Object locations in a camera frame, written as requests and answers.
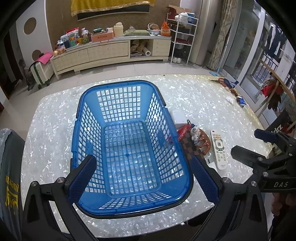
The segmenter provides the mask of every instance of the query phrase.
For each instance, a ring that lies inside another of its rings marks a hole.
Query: white suitcase
[[[35,62],[31,65],[30,70],[34,76],[34,79],[36,80],[36,83],[38,84],[39,89],[41,89],[41,85],[45,83],[47,86],[49,86],[49,79],[54,74],[54,70],[50,61],[48,61],[46,64]]]

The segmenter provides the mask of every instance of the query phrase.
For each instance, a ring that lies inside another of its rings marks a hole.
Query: white remote control
[[[211,130],[211,137],[213,143],[213,149],[216,157],[216,165],[220,170],[224,170],[227,167],[225,147],[221,134],[218,131]]]

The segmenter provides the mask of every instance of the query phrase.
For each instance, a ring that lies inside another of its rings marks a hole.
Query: pink cloth
[[[50,60],[51,57],[52,57],[52,52],[47,52],[44,55],[42,55],[41,57],[39,57],[36,60],[36,62],[38,61],[38,62],[41,62],[43,64],[46,64]]]

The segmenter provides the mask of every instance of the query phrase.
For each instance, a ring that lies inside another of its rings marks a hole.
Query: patterned curtain
[[[82,12],[99,12],[134,5],[149,4],[154,7],[156,0],[71,0],[71,15],[75,16]]]
[[[223,0],[219,36],[208,64],[209,69],[217,70],[218,68],[224,43],[226,41],[226,35],[233,22],[236,11],[237,11],[237,0]]]

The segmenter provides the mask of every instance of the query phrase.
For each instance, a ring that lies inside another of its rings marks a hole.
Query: white paper roll
[[[150,56],[151,55],[151,52],[147,49],[147,48],[143,48],[143,53],[146,55],[146,56]]]

